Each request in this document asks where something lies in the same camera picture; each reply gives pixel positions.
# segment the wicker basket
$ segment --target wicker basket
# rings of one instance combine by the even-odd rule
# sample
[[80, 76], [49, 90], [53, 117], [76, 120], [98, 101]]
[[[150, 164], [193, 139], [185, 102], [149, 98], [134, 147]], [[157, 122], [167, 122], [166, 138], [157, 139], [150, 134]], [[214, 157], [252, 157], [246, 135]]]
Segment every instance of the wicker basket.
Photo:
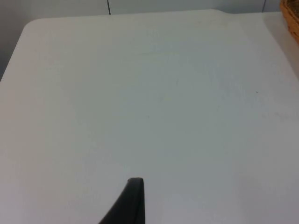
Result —
[[299, 43], [299, 0], [281, 0], [280, 9], [291, 35]]

